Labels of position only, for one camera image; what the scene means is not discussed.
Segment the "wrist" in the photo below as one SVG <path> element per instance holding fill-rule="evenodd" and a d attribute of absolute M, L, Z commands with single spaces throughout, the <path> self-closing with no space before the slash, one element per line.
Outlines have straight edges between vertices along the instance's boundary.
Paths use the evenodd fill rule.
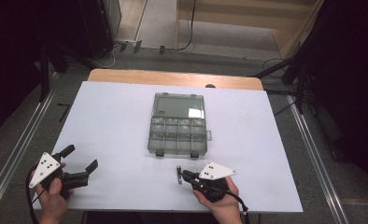
<path fill-rule="evenodd" d="M 242 224 L 239 210 L 212 211 L 214 218 L 219 224 Z"/>
<path fill-rule="evenodd" d="M 41 220 L 39 222 L 39 224 L 61 224 L 63 222 L 63 220 L 61 218 L 57 218 L 57 217 L 50 217 L 47 215 L 42 215 L 41 216 Z"/>

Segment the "cable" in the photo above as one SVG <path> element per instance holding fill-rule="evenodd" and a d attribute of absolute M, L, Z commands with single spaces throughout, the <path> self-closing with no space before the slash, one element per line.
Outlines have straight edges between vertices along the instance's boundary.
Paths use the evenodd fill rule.
<path fill-rule="evenodd" d="M 213 187 L 209 187 L 209 186 L 201 186 L 201 188 L 205 188 L 205 189 L 212 189 L 212 190 L 215 190 L 215 191 L 219 191 L 219 192 L 223 192 L 225 194 L 228 194 L 232 197 L 234 197 L 241 205 L 242 205 L 242 210 L 243 210 L 243 215 L 245 217 L 245 223 L 248 224 L 249 223 L 249 218 L 248 218 L 248 207 L 245 206 L 245 203 L 243 202 L 243 200 L 237 196 L 236 194 L 230 192 L 229 190 L 225 190 L 225 189 L 216 189 L 216 188 L 213 188 Z"/>
<path fill-rule="evenodd" d="M 29 209 L 30 209 L 30 217 L 32 218 L 34 224 L 38 224 L 38 220 L 36 219 L 36 216 L 35 216 L 35 209 L 33 208 L 33 202 L 32 202 L 32 198 L 31 198 L 31 195 L 30 195 L 29 184 L 30 184 L 30 178 L 32 176 L 32 172 L 36 169 L 37 166 L 38 166 L 38 163 L 36 163 L 30 169 L 29 173 L 26 176 L 26 183 L 24 185 L 24 187 L 26 188 L 27 203 L 28 203 Z"/>
<path fill-rule="evenodd" d="M 291 104 L 284 106 L 284 107 L 283 107 L 283 108 L 281 108 L 279 111 L 277 111 L 277 112 L 274 114 L 274 116 L 276 116 L 276 115 L 280 114 L 281 112 L 285 111 L 285 110 L 286 110 L 286 109 L 288 109 L 291 105 L 294 105 L 294 104 L 295 104 L 295 102 L 292 102 Z"/>
<path fill-rule="evenodd" d="M 193 0 L 192 16 L 191 16 L 190 40 L 189 40 L 187 46 L 185 46 L 184 48 L 181 48 L 181 49 L 164 49 L 164 51 L 182 51 L 182 50 L 186 49 L 190 45 L 190 43 L 192 42 L 192 37 L 193 37 L 193 18 L 195 16 L 195 7 L 196 7 L 196 0 Z"/>
<path fill-rule="evenodd" d="M 187 20 L 187 28 L 188 28 L 188 32 L 189 33 L 192 33 L 192 29 L 191 29 L 191 27 L 190 27 L 190 21 L 189 20 Z M 196 48 L 196 46 L 195 46 L 195 44 L 194 43 L 192 43 L 193 44 L 193 48 L 191 49 L 191 50 L 188 50 L 188 51 L 186 51 L 186 52 L 191 52 L 191 51 L 193 51 L 193 50 L 195 50 L 195 48 Z"/>
<path fill-rule="evenodd" d="M 193 8 L 192 8 L 192 17 L 191 17 L 191 37 L 190 37 L 190 41 L 188 42 L 187 46 L 181 49 L 178 49 L 177 51 L 182 51 L 184 49 L 186 49 L 190 43 L 192 42 L 192 37 L 193 37 L 193 17 L 195 16 L 195 7 L 196 7 L 196 0 L 193 0 Z"/>
<path fill-rule="evenodd" d="M 288 64 L 284 64 L 284 61 L 282 59 L 268 59 L 266 60 L 263 64 L 262 64 L 262 71 L 265 71 L 265 65 L 271 61 L 282 61 L 283 65 L 288 65 Z M 281 77 L 274 77 L 272 75 L 269 74 L 269 77 L 272 77 L 272 78 L 281 78 Z"/>
<path fill-rule="evenodd" d="M 36 198 L 32 201 L 32 204 L 35 203 L 35 201 L 39 198 L 39 196 L 41 196 L 42 193 L 44 193 L 44 189 L 42 189 L 41 193 L 39 195 L 36 196 Z"/>
<path fill-rule="evenodd" d="M 100 63 L 98 63 L 97 61 L 95 61 L 95 60 L 92 60 L 94 63 L 96 63 L 97 65 L 99 65 L 99 66 L 101 66 L 102 68 L 110 68 L 111 66 L 113 66 L 114 65 L 114 63 L 115 63 L 115 55 L 114 55 L 114 51 L 116 50 L 116 49 L 119 49 L 120 48 L 120 45 L 118 45 L 118 46 L 116 46 L 116 47 L 114 47 L 114 49 L 113 50 L 111 50 L 111 55 L 112 55 L 112 58 L 113 58 L 113 62 L 110 64 L 110 65 L 102 65 L 102 64 L 100 64 Z"/>

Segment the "clear plastic box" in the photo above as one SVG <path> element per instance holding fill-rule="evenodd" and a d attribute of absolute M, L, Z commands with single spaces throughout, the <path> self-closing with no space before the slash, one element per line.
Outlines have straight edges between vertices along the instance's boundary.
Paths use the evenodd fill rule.
<path fill-rule="evenodd" d="M 149 128 L 149 152 L 204 156 L 207 152 L 205 103 L 202 95 L 155 93 Z"/>

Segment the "white table surface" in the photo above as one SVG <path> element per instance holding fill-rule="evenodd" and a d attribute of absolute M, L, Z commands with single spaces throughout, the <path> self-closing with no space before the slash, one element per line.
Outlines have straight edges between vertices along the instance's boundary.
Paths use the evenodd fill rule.
<path fill-rule="evenodd" d="M 157 158 L 147 149 L 156 92 L 205 97 L 208 151 L 199 159 Z M 65 172 L 97 159 L 89 186 L 75 189 L 69 209 L 208 211 L 177 183 L 177 166 L 200 172 L 208 161 L 233 168 L 234 183 L 250 212 L 302 212 L 290 167 L 265 91 L 83 82 L 52 154 L 68 145 Z"/>

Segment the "hand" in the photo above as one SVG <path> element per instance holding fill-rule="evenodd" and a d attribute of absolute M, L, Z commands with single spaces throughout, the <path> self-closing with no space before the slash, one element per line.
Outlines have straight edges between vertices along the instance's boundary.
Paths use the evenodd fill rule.
<path fill-rule="evenodd" d="M 41 184 L 35 186 L 35 191 L 39 195 L 39 202 L 42 208 L 42 217 L 40 224 L 62 223 L 65 214 L 67 213 L 67 203 L 60 195 L 62 189 L 62 181 L 59 178 L 54 178 L 50 183 L 50 190 L 42 188 Z"/>
<path fill-rule="evenodd" d="M 227 185 L 231 193 L 239 196 L 239 189 L 234 184 L 232 179 L 228 176 L 225 177 L 225 180 L 227 181 Z M 211 213 L 219 222 L 219 224 L 242 223 L 242 219 L 240 218 L 239 203 L 234 197 L 225 194 L 222 200 L 211 203 L 200 191 L 194 190 L 193 194 L 198 199 L 199 203 L 210 209 Z"/>

